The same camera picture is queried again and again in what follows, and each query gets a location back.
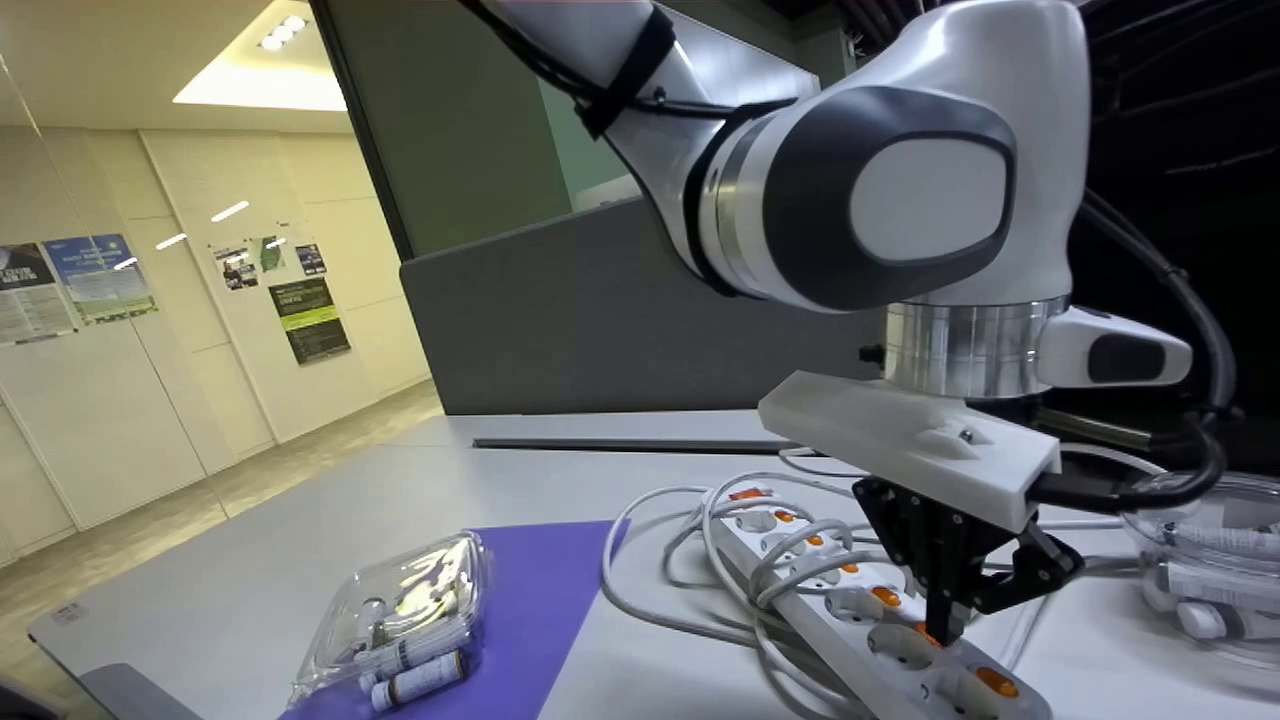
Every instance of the table surface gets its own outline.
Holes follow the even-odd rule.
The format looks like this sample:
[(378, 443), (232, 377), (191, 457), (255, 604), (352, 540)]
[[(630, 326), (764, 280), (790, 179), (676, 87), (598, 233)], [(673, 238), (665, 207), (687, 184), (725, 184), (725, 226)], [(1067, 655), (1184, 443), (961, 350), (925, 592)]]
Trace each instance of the table surface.
[[(83, 592), (42, 620), (47, 647), (118, 715), (281, 715), (308, 638), (335, 584), (383, 555), (461, 529), (601, 518), (673, 483), (718, 483), (776, 461), (618, 457), (618, 451), (477, 451), (472, 437), (708, 437), (770, 439), (747, 410), (665, 410), (586, 420), (427, 420), (352, 457), (311, 483), (222, 523), (218, 530)], [(1120, 530), (1082, 534), (1089, 551), (1128, 551)], [(621, 567), (647, 604), (687, 612), (658, 592), (654, 551)], [(971, 630), (996, 652), (1022, 614)], [(1199, 652), (1154, 620), (1132, 580), (1078, 580), (1062, 592), (1018, 663), (1056, 715), (1276, 715), (1276, 663)], [(790, 715), (756, 655), (731, 644), (646, 629), (598, 600), (544, 715)]]

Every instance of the white wall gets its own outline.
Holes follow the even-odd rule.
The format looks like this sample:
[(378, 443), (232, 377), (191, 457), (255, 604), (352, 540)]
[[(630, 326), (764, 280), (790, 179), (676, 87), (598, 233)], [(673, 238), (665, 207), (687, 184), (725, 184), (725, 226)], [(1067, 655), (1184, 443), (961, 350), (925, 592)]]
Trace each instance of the white wall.
[[(160, 302), (0, 347), (0, 564), (427, 378), (350, 136), (0, 128), (0, 169), (0, 242), (120, 233)], [(253, 211), (208, 225), (224, 194)], [(301, 369), (269, 289), (224, 291), (211, 252), (281, 220), (324, 248), (350, 355)]]

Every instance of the robotic arm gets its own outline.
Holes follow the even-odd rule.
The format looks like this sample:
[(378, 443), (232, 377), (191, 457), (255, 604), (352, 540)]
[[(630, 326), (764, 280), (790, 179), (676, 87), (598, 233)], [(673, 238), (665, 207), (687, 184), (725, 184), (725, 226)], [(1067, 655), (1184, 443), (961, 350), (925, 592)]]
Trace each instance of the robotic arm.
[[(1062, 443), (971, 410), (1050, 388), (1180, 382), (1191, 347), (1067, 306), (1089, 45), (1067, 0), (911, 21), (832, 87), (647, 0), (463, 0), (633, 169), (687, 273), (805, 311), (887, 306), (885, 382), (792, 377), (771, 432), (832, 451), (928, 629), (1054, 592), (1082, 555), (1036, 529)], [(1022, 540), (1003, 577), (984, 555)]]

